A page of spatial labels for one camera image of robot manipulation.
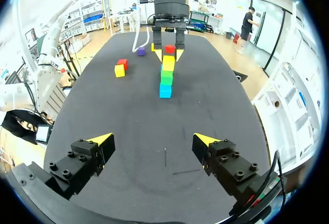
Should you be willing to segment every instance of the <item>red container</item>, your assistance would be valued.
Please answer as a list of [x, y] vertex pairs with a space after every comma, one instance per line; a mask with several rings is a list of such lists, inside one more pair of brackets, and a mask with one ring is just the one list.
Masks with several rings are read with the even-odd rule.
[[237, 41], [239, 40], [239, 38], [240, 38], [239, 33], [236, 33], [235, 36], [234, 36], [233, 42], [236, 44]]

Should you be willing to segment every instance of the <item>bolt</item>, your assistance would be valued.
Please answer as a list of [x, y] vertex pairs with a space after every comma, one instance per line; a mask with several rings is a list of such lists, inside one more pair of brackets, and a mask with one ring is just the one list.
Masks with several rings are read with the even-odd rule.
[[252, 163], [252, 164], [250, 165], [249, 170], [254, 172], [254, 171], [257, 170], [257, 166], [258, 166], [257, 163]]
[[79, 156], [79, 161], [85, 162], [87, 160], [85, 155]]
[[240, 153], [239, 152], [234, 152], [233, 153], [233, 155], [232, 155], [232, 157], [234, 157], [234, 158], [238, 158], [240, 156]]
[[71, 177], [72, 174], [69, 170], [65, 169], [62, 171], [62, 175], [68, 179], [69, 177]]
[[240, 180], [243, 178], [244, 173], [242, 171], [237, 171], [234, 176], [237, 180]]
[[220, 157], [220, 162], [224, 163], [228, 160], [228, 157], [227, 156], [221, 156]]
[[67, 152], [67, 156], [70, 157], [70, 158], [74, 157], [74, 153], [73, 153], [73, 151], [69, 151], [69, 152]]
[[51, 163], [49, 164], [49, 167], [50, 167], [50, 169], [53, 170], [53, 171], [56, 171], [56, 170], [57, 170], [56, 163], [51, 162]]
[[25, 179], [21, 179], [21, 180], [20, 180], [20, 184], [21, 184], [21, 186], [26, 185], [26, 181], [25, 181]]

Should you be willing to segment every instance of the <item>black t-shirt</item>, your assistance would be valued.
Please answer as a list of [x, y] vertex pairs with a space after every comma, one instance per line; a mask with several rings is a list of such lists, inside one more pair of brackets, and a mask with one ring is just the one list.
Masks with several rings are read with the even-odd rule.
[[247, 12], [245, 15], [245, 18], [243, 19], [243, 27], [246, 29], [249, 29], [251, 32], [252, 24], [248, 22], [248, 20], [252, 21], [252, 14], [250, 12]]

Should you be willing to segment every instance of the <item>blue block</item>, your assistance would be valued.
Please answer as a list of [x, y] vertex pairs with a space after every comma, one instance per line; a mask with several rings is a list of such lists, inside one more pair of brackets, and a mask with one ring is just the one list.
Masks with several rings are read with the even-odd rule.
[[160, 98], [171, 98], [172, 88], [170, 85], [162, 85], [160, 84]]
[[145, 48], [144, 47], [138, 48], [137, 49], [137, 55], [138, 56], [144, 56], [144, 55], [146, 55]]

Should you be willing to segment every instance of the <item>person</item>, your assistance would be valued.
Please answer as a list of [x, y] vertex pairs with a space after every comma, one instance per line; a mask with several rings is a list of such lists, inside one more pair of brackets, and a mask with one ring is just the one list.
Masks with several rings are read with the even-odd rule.
[[246, 13], [243, 24], [241, 28], [241, 35], [239, 37], [239, 40], [237, 41], [237, 46], [235, 48], [236, 52], [242, 54], [242, 46], [245, 44], [245, 42], [248, 40], [249, 34], [252, 33], [251, 28], [252, 25], [256, 25], [260, 27], [260, 24], [254, 22], [252, 20], [252, 15], [255, 13], [254, 7], [249, 7], [249, 12]]

